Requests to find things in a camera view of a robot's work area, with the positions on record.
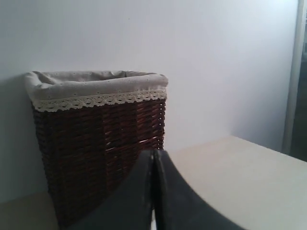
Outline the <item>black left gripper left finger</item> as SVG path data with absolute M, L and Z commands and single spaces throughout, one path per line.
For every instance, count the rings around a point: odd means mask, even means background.
M 131 172 L 98 208 L 69 230 L 149 230 L 152 222 L 152 150 L 142 151 Z

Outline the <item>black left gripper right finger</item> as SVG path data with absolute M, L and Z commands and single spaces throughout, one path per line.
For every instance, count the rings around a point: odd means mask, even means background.
M 158 230 L 241 230 L 181 176 L 168 153 L 153 151 L 153 207 Z

